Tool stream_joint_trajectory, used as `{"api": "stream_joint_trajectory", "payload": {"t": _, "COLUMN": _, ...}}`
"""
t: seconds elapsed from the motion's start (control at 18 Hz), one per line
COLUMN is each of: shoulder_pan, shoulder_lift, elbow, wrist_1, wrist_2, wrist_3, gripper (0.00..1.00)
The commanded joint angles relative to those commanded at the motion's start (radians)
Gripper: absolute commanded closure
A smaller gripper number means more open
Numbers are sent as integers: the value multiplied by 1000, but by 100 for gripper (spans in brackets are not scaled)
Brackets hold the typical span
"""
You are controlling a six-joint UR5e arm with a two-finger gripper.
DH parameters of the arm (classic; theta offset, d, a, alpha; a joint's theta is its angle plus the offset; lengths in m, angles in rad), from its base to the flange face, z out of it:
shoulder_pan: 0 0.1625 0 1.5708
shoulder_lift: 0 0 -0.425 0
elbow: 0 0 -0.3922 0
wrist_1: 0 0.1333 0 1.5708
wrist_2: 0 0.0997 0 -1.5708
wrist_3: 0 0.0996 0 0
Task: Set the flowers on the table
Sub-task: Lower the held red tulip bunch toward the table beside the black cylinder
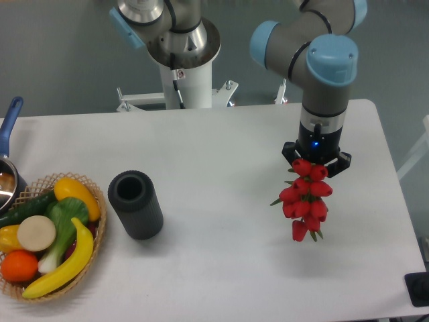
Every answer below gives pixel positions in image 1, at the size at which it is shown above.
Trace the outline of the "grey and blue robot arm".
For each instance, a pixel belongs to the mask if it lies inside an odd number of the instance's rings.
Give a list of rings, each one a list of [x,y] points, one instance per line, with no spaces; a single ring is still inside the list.
[[[284,144],[288,162],[303,158],[336,176],[351,163],[340,149],[359,51],[348,33],[365,18],[365,1],[299,1],[290,25],[265,21],[249,52],[260,66],[303,91],[298,138]],[[168,109],[211,108],[212,62],[221,49],[199,1],[118,1],[109,16],[134,48],[146,47],[162,77]]]

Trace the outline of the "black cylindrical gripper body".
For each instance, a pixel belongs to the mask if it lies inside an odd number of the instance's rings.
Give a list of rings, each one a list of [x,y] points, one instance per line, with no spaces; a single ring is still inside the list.
[[[337,115],[317,115],[302,107],[296,150],[305,160],[330,162],[340,151],[339,142],[346,111]]]

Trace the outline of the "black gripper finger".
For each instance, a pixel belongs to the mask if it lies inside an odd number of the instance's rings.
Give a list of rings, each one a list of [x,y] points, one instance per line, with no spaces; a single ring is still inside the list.
[[[292,166],[295,160],[301,158],[299,153],[296,151],[296,142],[285,142],[282,148],[282,155],[288,161],[290,166]]]
[[[328,170],[328,178],[332,178],[344,170],[348,169],[351,165],[352,156],[346,152],[340,151],[335,158],[334,162],[329,163],[326,166]]]

